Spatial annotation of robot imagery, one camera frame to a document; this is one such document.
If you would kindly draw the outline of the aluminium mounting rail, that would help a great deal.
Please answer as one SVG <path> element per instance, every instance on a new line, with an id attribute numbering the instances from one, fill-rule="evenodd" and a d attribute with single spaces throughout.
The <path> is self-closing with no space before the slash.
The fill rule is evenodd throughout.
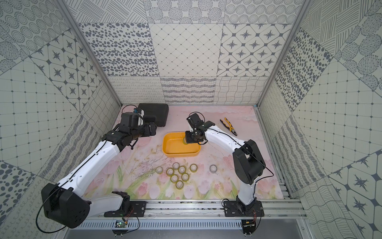
<path id="1" fill-rule="evenodd" d="M 145 219 L 215 219 L 226 217 L 222 206 L 223 200 L 148 200 Z M 302 203 L 296 199 L 260 199 L 265 215 L 263 217 L 232 217 L 232 218 L 263 218 L 263 219 L 299 219 L 307 218 Z"/>

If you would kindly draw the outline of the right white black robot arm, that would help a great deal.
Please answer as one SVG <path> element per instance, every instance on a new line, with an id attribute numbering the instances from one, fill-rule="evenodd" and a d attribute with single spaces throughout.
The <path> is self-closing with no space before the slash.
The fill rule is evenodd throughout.
<path id="1" fill-rule="evenodd" d="M 242 185 L 238 202 L 249 206 L 255 201 L 256 180 L 262 176 L 266 164 L 253 140 L 243 141 L 232 137 L 211 121 L 203 121 L 196 112 L 187 117 L 190 130 L 185 132 L 187 144 L 214 143 L 232 154 L 234 170 Z"/>

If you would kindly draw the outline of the black plastic tool case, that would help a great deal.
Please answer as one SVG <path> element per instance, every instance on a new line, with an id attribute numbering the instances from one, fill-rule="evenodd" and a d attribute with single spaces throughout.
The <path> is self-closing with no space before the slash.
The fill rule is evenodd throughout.
<path id="1" fill-rule="evenodd" d="M 165 127 L 169 106 L 159 103 L 141 103 L 138 105 L 144 111 L 143 119 L 145 123 L 153 122 L 158 127 Z"/>

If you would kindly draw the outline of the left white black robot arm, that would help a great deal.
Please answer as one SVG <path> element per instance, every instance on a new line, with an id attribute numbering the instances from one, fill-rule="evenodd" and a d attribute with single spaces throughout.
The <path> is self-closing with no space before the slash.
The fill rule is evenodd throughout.
<path id="1" fill-rule="evenodd" d="M 130 196 L 121 191 L 113 191 L 111 196 L 86 200 L 84 194 L 95 177 L 117 157 L 126 147 L 133 149 L 138 139 L 156 134 L 154 122 L 145 122 L 141 113 L 123 113 L 121 122 L 107 132 L 100 143 L 67 176 L 58 183 L 48 183 L 41 191 L 42 206 L 39 209 L 45 217 L 70 229 L 78 227 L 93 215 L 132 215 Z"/>

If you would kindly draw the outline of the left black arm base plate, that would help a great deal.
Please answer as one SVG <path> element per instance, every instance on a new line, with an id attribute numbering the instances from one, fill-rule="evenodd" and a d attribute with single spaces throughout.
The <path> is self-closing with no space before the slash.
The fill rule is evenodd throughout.
<path id="1" fill-rule="evenodd" d="M 105 212 L 103 216 L 106 218 L 127 216 L 141 218 L 145 215 L 146 205 L 146 201 L 125 201 L 118 210 Z"/>

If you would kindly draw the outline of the clear grey tape roll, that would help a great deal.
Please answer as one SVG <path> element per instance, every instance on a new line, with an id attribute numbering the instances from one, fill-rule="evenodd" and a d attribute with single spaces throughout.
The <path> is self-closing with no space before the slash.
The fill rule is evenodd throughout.
<path id="1" fill-rule="evenodd" d="M 217 173 L 217 166 L 216 165 L 211 165 L 210 166 L 210 173 Z"/>

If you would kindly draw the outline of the white ventilation grille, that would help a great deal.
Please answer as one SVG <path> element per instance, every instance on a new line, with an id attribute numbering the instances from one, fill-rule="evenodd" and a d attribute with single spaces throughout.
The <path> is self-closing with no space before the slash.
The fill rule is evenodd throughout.
<path id="1" fill-rule="evenodd" d="M 209 229 L 222 229 L 233 230 L 241 229 L 241 220 L 235 219 L 222 219 L 222 220 L 175 220 L 175 219 L 162 219 L 162 220 L 130 220 L 125 224 L 122 220 L 86 220 L 81 225 L 76 227 L 77 230 L 209 230 Z"/>

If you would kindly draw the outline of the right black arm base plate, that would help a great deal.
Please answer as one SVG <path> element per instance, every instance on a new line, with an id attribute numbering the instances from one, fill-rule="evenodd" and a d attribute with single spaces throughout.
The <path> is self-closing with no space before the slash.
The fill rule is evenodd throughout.
<path id="1" fill-rule="evenodd" d="M 244 205 L 240 201 L 222 201 L 224 214 L 226 217 L 263 217 L 265 215 L 262 202 L 254 200 L 249 205 Z"/>

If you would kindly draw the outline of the yellow black pliers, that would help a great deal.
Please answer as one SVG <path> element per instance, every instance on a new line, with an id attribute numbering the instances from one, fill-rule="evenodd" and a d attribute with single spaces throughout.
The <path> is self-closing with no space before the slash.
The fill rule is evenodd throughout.
<path id="1" fill-rule="evenodd" d="M 224 125 L 224 127 L 226 129 L 228 129 L 232 134 L 234 134 L 235 136 L 238 136 L 235 128 L 233 127 L 233 125 L 231 124 L 231 122 L 227 119 L 227 118 L 224 118 L 224 119 L 220 119 L 220 122 Z"/>

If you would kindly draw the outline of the yellow plastic storage box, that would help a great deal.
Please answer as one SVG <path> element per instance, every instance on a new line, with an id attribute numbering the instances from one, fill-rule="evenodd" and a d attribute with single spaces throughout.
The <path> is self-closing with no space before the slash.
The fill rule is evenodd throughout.
<path id="1" fill-rule="evenodd" d="M 186 143 L 185 132 L 170 132 L 163 138 L 162 151 L 170 158 L 197 156 L 201 149 L 197 143 Z"/>

